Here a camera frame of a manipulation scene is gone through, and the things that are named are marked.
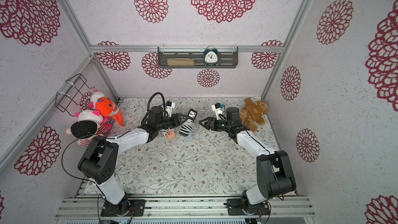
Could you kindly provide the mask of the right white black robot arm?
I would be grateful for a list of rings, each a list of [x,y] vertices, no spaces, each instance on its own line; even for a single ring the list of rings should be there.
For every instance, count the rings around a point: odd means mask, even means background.
[[[237,107],[229,107],[227,116],[207,117],[199,124],[207,130],[226,132],[230,139],[256,158],[257,184],[241,195],[241,206],[252,207],[296,190],[296,181],[288,154],[267,147],[245,126]]]

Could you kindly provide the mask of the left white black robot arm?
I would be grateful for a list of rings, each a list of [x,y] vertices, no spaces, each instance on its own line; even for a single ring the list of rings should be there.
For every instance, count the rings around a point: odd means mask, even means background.
[[[112,206],[127,204],[126,193],[115,178],[117,159],[121,153],[153,141],[160,130],[188,123],[198,114],[195,110],[189,110],[186,115],[177,113],[165,117],[165,113],[167,111],[161,106],[154,106],[147,111],[142,124],[136,129],[114,138],[97,136],[91,141],[78,163],[78,170],[94,180],[106,203]]]

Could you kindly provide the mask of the light blue power strip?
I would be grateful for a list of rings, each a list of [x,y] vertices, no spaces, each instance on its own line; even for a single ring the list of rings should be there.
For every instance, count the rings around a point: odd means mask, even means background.
[[[185,141],[186,142],[193,142],[195,140],[195,134],[194,133],[190,133],[186,138]]]

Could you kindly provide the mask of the brown teddy bear plush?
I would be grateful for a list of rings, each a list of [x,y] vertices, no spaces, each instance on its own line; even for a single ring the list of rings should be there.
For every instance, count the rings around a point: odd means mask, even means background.
[[[252,132],[257,132],[258,124],[264,125],[264,117],[268,113],[268,104],[259,100],[254,102],[250,97],[245,99],[245,106],[240,110],[239,116],[246,127]]]

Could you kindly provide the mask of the tan pouch on shelf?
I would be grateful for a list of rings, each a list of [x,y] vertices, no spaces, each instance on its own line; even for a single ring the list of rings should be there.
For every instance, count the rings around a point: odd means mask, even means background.
[[[168,66],[195,66],[195,60],[190,58],[171,58],[167,60]]]

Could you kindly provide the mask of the teal alarm clock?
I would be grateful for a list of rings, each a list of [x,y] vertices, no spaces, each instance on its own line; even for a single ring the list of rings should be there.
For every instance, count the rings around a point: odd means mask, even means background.
[[[204,65],[214,66],[218,65],[219,55],[217,49],[206,49],[204,51]]]

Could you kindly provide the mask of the orange fish plush toy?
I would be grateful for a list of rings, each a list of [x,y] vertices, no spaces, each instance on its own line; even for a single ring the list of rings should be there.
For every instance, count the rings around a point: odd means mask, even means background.
[[[90,96],[89,107],[99,111],[103,117],[113,118],[121,127],[124,127],[124,119],[118,105],[107,98],[104,93],[94,90]]]

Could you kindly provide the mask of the black faced striped plush doll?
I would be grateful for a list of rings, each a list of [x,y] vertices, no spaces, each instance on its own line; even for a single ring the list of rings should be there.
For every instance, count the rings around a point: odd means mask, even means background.
[[[78,139],[78,145],[88,147],[96,136],[104,136],[113,127],[113,120],[104,117],[98,110],[84,110],[75,114],[76,121],[66,130],[66,134]]]

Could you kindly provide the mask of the grey wall shelf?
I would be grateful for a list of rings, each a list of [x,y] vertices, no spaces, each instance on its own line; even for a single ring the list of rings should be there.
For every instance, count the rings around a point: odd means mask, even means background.
[[[204,65],[204,51],[217,49],[219,55],[218,65]],[[171,58],[190,58],[195,60],[195,66],[168,66],[167,60]],[[232,47],[200,47],[200,48],[176,48],[159,47],[158,65],[160,68],[236,68],[238,65],[238,48]]]

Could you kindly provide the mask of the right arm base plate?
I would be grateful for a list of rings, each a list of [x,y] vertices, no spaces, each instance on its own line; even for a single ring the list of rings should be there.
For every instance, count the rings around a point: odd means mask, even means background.
[[[258,204],[252,205],[248,200],[240,199],[227,199],[224,203],[227,207],[228,214],[230,216],[262,216],[271,213],[268,202],[260,202]]]

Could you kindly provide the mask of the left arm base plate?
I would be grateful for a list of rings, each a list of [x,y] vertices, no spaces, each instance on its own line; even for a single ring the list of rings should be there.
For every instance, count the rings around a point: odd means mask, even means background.
[[[145,200],[122,200],[119,204],[104,202],[100,213],[101,217],[142,217],[145,209]]]

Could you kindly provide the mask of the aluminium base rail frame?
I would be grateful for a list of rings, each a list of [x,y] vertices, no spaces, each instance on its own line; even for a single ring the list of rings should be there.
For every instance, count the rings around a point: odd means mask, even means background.
[[[316,224],[308,197],[285,197],[262,203],[246,214],[238,195],[185,197],[131,195],[132,209],[124,216],[105,215],[104,200],[66,198],[53,224]]]

